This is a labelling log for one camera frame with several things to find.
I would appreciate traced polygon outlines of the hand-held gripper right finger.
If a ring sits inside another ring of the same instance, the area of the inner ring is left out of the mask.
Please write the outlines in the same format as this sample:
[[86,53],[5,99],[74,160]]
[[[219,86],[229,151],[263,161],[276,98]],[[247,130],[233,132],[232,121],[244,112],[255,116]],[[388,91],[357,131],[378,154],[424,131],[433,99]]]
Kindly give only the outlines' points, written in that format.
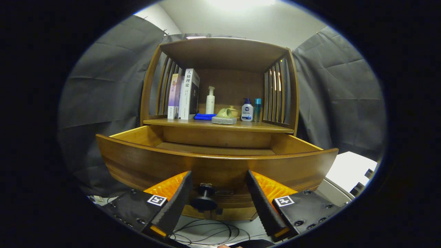
[[274,242],[307,232],[341,210],[313,190],[298,192],[254,171],[247,172],[246,183],[266,234]]

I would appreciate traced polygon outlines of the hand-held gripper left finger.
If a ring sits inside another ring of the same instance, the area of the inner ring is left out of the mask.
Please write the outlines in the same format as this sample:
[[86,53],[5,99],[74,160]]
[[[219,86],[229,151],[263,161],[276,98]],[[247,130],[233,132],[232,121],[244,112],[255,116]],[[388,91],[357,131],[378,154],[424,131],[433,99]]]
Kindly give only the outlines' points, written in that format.
[[186,171],[148,189],[132,189],[100,209],[137,232],[168,239],[192,189],[192,172]]

